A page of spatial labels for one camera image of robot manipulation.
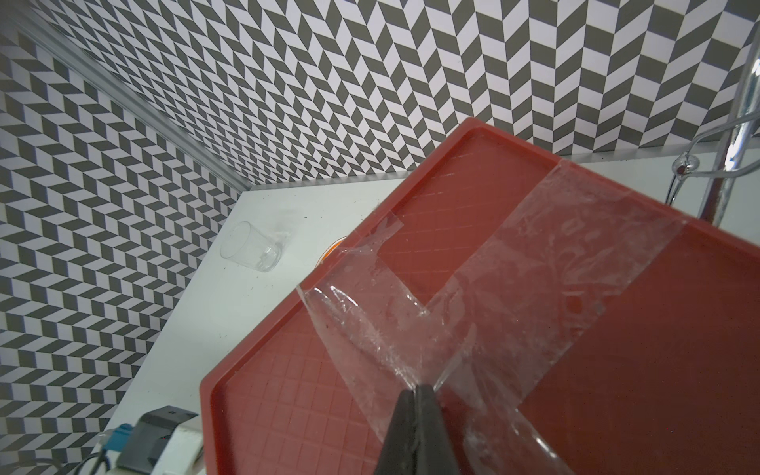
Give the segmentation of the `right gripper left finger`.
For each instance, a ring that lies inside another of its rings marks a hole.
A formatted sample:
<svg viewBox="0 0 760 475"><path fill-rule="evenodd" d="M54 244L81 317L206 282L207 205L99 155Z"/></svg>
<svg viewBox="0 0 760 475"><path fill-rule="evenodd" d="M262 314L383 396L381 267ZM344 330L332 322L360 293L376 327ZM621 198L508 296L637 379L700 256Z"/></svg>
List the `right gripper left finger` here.
<svg viewBox="0 0 760 475"><path fill-rule="evenodd" d="M417 473L416 391L400 393L383 441L374 475L414 475Z"/></svg>

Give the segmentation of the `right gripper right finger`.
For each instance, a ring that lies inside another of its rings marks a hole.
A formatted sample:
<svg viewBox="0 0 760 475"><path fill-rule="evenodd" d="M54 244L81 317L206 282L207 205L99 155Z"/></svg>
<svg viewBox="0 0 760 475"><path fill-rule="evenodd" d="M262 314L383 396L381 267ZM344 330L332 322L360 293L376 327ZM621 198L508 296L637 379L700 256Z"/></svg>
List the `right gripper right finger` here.
<svg viewBox="0 0 760 475"><path fill-rule="evenodd" d="M460 474L461 470L433 386L418 386L414 395L414 473Z"/></svg>

